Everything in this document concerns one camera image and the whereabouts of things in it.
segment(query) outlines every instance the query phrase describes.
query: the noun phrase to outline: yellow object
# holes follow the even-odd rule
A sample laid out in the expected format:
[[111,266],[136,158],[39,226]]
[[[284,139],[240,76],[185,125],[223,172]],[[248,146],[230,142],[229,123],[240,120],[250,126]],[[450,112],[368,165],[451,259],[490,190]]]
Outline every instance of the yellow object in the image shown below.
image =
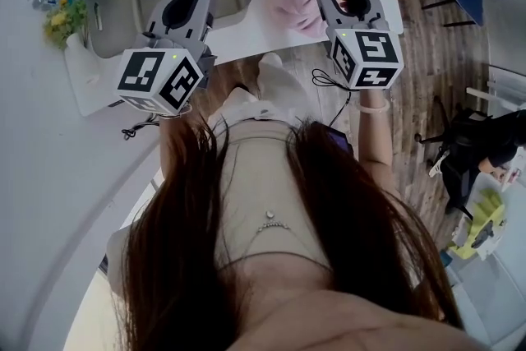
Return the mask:
[[482,202],[473,205],[473,222],[466,243],[462,247],[453,242],[450,244],[450,250],[461,259],[469,259],[477,252],[471,245],[490,221],[493,221],[493,227],[498,227],[504,221],[505,205],[501,196],[493,189],[484,189],[480,193]]
[[59,12],[57,15],[51,18],[51,25],[52,26],[62,25],[66,21],[66,18],[67,18],[66,12]]

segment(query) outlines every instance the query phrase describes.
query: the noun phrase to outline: white countertop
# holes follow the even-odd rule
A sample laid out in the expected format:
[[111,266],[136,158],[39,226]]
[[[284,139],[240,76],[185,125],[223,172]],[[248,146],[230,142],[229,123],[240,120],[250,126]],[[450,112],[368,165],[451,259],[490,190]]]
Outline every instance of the white countertop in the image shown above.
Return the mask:
[[[248,55],[316,41],[254,21],[263,0],[254,1],[247,22],[237,28],[252,22],[252,34],[261,30],[258,42],[248,43],[241,31],[231,34],[233,29],[211,33],[210,44],[223,51],[221,62],[236,58],[236,44]],[[382,0],[391,25],[401,30],[395,1]],[[155,130],[145,129],[129,142],[120,133],[143,113],[117,107],[88,118],[79,114],[63,54],[43,41],[43,20],[26,0],[0,0],[8,35],[0,43],[4,351],[62,348],[109,234],[159,168]]]

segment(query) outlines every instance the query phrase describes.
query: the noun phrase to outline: yellow flowers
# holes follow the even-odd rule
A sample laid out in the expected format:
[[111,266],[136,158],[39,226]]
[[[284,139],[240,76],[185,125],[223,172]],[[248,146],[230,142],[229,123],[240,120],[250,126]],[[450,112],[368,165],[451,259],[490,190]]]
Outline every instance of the yellow flowers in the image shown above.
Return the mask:
[[66,21],[66,18],[67,18],[66,12],[59,12],[57,15],[51,18],[51,26],[62,25]]

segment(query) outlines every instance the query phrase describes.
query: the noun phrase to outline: bracelet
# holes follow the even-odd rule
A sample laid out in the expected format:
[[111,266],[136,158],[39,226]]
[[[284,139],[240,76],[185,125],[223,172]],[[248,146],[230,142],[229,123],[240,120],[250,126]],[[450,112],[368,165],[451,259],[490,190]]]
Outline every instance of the bracelet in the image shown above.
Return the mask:
[[354,107],[356,107],[360,111],[360,113],[365,113],[365,114],[384,113],[391,108],[391,103],[387,99],[384,99],[384,101],[385,101],[384,106],[378,109],[370,109],[369,107],[362,106],[360,103],[355,103]]

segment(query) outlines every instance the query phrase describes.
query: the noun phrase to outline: white shoe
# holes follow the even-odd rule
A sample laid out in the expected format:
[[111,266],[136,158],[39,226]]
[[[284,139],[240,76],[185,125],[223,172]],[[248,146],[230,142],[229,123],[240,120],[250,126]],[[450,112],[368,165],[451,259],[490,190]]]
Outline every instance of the white shoe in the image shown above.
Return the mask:
[[261,58],[260,63],[266,63],[275,67],[283,67],[283,60],[276,53],[265,53],[263,58]]

